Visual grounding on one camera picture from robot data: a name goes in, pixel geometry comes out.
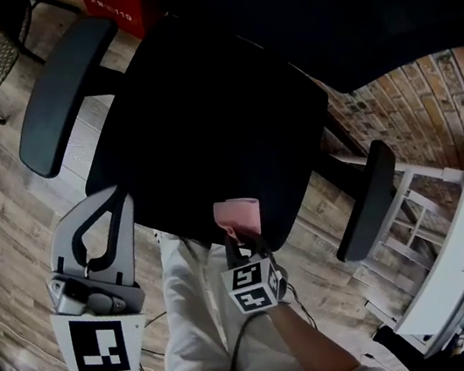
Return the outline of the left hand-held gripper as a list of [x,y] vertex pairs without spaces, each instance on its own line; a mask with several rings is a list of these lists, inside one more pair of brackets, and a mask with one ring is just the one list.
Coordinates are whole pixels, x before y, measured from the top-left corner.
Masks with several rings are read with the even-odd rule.
[[[69,371],[139,369],[145,296],[134,282],[133,211],[132,197],[111,186],[76,204],[55,228],[50,320]],[[83,236],[107,212],[107,250],[90,257]]]

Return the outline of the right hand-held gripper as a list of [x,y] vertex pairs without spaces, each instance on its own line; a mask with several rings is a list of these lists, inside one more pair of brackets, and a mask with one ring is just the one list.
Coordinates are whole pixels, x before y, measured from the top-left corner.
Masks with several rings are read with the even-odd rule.
[[[224,237],[229,270],[222,272],[221,280],[230,298],[245,315],[276,307],[287,289],[286,271],[271,260],[271,249],[260,234],[240,234],[239,238],[244,249],[237,239]],[[264,259],[249,263],[249,250]]]

